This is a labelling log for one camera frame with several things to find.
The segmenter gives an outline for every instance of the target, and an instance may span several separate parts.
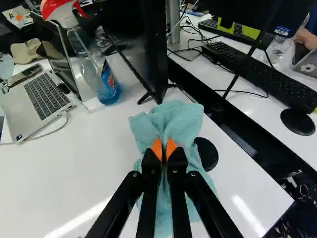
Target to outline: laptop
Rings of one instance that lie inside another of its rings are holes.
[[[43,71],[39,64],[26,69],[14,76],[23,79],[1,97],[14,143],[21,143],[60,117],[62,112],[74,107],[60,85],[66,85],[79,97],[60,26],[52,21],[43,21],[36,13],[32,17],[52,70]]]
[[[317,78],[317,47],[309,51],[301,43],[295,44],[293,70]]]

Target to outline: computer monitor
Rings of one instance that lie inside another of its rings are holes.
[[[118,4],[114,0],[111,11],[113,19],[108,22],[119,30],[107,29],[106,24],[104,30],[115,31],[116,37],[127,40],[125,49],[119,53],[145,87],[147,95],[158,104],[162,103],[168,87],[165,1],[126,0]],[[120,20],[117,21],[115,16],[118,15]]]
[[[277,0],[200,0],[209,13],[227,22],[237,22],[262,30],[277,8]],[[293,37],[310,12],[315,0],[282,0],[267,32]]]
[[[75,75],[69,65],[75,52],[70,45],[67,33],[57,23],[44,21],[42,16],[31,12],[37,38],[42,42],[47,59],[54,73],[80,98]]]

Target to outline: laptop screen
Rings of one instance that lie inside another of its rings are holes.
[[[76,81],[67,60],[67,57],[75,56],[75,53],[69,43],[66,31],[62,27],[59,27],[57,23],[44,21],[42,16],[34,12],[32,12],[32,18],[37,30],[37,38],[42,42],[46,58],[50,61],[54,73],[80,97]]]

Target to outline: blue label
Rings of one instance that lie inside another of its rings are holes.
[[[20,139],[22,139],[22,134],[19,134],[15,139],[18,141],[18,140],[20,140]]]
[[[288,34],[291,32],[291,29],[284,26],[277,26],[274,32],[283,36],[288,36]]]

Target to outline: desk surface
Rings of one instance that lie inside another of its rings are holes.
[[[123,87],[117,105],[92,114],[74,109],[63,130],[0,146],[0,237],[83,237],[140,158],[128,118],[156,104],[138,106],[145,89],[118,54],[109,59]],[[173,99],[191,103],[176,88],[165,96]],[[244,237],[262,237],[293,199],[206,115],[200,136],[219,152],[209,175],[220,202]],[[121,237],[133,237],[137,221],[134,208]],[[208,237],[201,222],[192,229],[194,237]]]
[[[199,21],[210,18],[210,15],[208,14],[204,17],[189,17],[192,19],[193,24],[197,26]],[[207,38],[215,36],[215,34],[204,30],[202,30],[202,33]],[[248,45],[225,37],[216,38],[215,41],[223,41],[244,53],[247,53],[250,49]],[[253,54],[253,57],[259,60],[263,59],[263,56],[264,52],[261,50],[256,50]],[[232,73],[212,64],[204,56],[200,56],[192,62],[185,61],[173,54],[171,54],[170,57],[213,90],[225,90],[234,76]],[[284,58],[280,60],[280,65],[275,64],[274,67],[287,76],[317,91],[317,79],[292,71],[290,67],[291,60],[292,48],[290,48]],[[242,90],[265,95],[263,90],[241,77],[232,90]],[[229,93],[227,100],[284,143],[317,171],[317,132],[311,136],[300,136],[287,129],[280,119],[280,113],[288,108],[287,106],[271,95],[266,99],[242,93]],[[317,126],[317,114],[313,113],[310,117]]]

